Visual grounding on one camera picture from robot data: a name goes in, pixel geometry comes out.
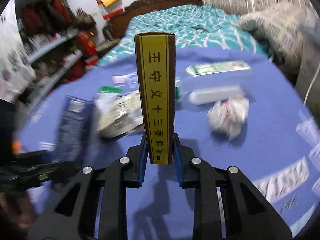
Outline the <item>dark blue carton box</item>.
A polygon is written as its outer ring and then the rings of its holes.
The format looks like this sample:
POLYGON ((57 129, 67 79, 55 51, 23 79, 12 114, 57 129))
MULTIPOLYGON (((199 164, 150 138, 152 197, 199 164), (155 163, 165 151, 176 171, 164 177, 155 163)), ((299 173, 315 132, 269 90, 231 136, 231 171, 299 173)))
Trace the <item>dark blue carton box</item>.
POLYGON ((57 129, 53 161, 68 161, 82 166, 91 133, 93 102, 67 96, 57 129))

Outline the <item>white paper ball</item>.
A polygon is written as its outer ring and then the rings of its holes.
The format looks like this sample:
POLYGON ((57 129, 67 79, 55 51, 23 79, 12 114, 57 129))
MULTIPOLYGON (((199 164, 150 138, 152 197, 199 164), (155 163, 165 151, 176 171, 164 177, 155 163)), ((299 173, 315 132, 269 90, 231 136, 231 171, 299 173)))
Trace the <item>white paper ball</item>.
POLYGON ((242 131, 249 112, 247 98, 229 98, 217 101, 207 112, 208 124, 213 132, 221 133, 234 140, 242 131))

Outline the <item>yellow brown seasoning box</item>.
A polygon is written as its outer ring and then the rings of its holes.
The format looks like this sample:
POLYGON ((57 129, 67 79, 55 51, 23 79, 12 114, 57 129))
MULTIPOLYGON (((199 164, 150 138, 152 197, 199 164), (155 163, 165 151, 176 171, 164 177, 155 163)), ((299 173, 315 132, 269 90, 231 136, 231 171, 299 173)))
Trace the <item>yellow brown seasoning box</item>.
POLYGON ((173 153, 176 36, 141 33, 135 36, 140 101, 150 163, 170 165, 173 153))

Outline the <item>blue vintage print bedsheet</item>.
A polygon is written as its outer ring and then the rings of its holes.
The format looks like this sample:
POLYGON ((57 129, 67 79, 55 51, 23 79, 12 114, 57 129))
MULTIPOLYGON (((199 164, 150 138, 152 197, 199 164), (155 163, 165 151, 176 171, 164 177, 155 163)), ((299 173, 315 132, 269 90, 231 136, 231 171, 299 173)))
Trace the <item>blue vintage print bedsheet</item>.
MULTIPOLYGON (((293 237, 308 223, 319 205, 312 190, 319 171, 309 158, 312 149, 297 131, 297 125, 312 118, 300 96, 266 56, 240 50, 184 48, 176 50, 176 73, 182 77, 188 66, 222 61, 245 61, 249 74, 240 75, 248 84, 249 113, 241 134, 228 141, 208 125, 211 106, 176 105, 175 132, 181 144, 196 156, 222 169, 234 165, 271 201, 293 237)), ((113 76, 136 72, 135 55, 112 63, 100 63, 82 78, 62 85, 44 100, 22 129, 19 141, 28 151, 53 146, 67 95, 93 100, 103 85, 112 86, 113 76)), ((140 143, 141 134, 100 141, 93 149, 94 168, 105 167, 140 143)), ((191 239, 194 190, 183 190, 174 165, 148 163, 143 187, 127 190, 129 239, 191 239)))

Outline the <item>white green snack wrapper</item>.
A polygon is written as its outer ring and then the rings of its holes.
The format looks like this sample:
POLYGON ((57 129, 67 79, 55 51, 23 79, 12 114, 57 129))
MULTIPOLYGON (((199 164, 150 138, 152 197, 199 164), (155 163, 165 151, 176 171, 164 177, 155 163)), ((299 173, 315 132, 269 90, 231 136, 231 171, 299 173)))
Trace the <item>white green snack wrapper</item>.
POLYGON ((97 133, 102 138, 118 137, 143 124, 138 90, 123 93, 118 87, 101 86, 95 105, 99 110, 97 133))

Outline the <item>cluttered metal shelf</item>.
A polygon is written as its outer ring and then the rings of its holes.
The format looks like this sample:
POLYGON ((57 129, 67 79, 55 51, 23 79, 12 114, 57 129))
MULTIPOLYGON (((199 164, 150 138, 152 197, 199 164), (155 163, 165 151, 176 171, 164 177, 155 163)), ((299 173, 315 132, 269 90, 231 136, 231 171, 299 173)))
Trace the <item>cluttered metal shelf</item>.
POLYGON ((82 8, 72 10, 69 0, 15 0, 15 10, 27 60, 36 73, 18 97, 28 105, 76 51, 79 34, 94 30, 96 22, 82 8))

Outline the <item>white green flat box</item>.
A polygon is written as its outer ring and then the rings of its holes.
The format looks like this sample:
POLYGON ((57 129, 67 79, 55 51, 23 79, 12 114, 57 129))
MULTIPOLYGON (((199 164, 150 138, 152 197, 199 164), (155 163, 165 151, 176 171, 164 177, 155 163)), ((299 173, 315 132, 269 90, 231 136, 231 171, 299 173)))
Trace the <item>white green flat box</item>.
POLYGON ((244 61, 223 61, 188 66, 185 71, 192 76, 202 76, 250 69, 251 67, 244 61))

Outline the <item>carved wooden headboard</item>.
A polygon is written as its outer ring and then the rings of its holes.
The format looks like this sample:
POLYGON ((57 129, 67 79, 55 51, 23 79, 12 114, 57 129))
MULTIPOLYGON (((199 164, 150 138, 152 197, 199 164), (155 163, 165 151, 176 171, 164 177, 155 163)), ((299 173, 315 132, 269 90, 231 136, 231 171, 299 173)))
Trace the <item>carved wooden headboard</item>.
POLYGON ((181 5, 203 5, 202 0, 137 0, 124 8, 124 12, 112 16, 103 27, 103 36, 107 40, 121 39, 136 16, 153 11, 160 11, 181 5))

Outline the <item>teal patterned quilt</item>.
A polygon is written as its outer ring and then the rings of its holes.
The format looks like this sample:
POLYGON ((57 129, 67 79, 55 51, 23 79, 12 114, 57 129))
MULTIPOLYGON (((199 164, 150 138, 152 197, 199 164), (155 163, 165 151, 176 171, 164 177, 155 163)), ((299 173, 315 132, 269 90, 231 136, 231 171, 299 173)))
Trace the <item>teal patterned quilt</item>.
POLYGON ((266 49, 248 32, 237 27, 240 17, 212 5, 182 5, 135 16, 117 46, 98 64, 105 66, 135 53, 134 37, 140 33, 173 33, 177 48, 210 47, 245 50, 267 55, 266 49))

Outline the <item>grey checkered folded blanket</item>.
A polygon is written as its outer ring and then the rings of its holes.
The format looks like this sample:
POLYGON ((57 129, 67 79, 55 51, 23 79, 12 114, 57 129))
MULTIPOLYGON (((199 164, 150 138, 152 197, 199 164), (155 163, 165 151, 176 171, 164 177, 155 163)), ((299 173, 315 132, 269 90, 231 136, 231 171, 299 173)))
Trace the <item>grey checkered folded blanket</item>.
POLYGON ((298 74, 304 37, 298 27, 306 20, 306 11, 290 2, 272 5, 266 10, 242 15, 239 29, 257 41, 266 42, 271 54, 286 74, 298 74))

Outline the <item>red yellow wall calendar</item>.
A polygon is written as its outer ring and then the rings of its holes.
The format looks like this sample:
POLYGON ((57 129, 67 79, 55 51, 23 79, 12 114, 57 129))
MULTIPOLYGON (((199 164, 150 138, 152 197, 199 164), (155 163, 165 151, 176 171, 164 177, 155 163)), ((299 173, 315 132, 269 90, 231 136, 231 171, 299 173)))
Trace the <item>red yellow wall calendar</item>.
POLYGON ((122 0, 96 0, 96 2, 103 19, 106 21, 124 12, 122 0))

